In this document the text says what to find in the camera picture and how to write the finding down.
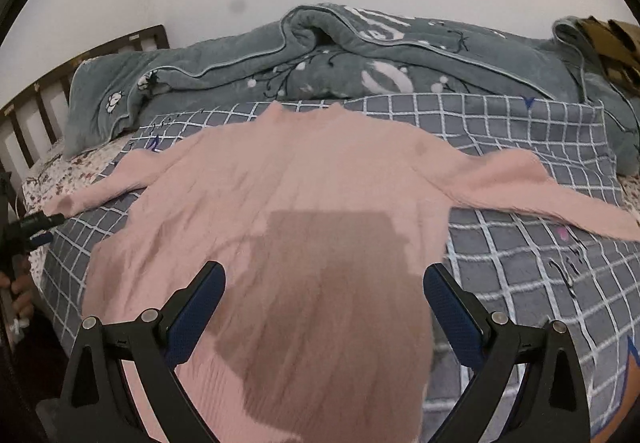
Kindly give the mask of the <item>person's left hand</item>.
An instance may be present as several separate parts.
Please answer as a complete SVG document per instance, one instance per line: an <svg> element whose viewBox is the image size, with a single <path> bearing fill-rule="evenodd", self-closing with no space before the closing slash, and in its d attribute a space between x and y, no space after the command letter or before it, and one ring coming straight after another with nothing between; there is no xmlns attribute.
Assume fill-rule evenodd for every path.
<svg viewBox="0 0 640 443"><path fill-rule="evenodd" d="M9 289L14 299L12 307L20 319L31 319L35 312L35 284L30 274L30 261L27 255L17 255L13 259L15 277L9 278L0 273L2 289Z"/></svg>

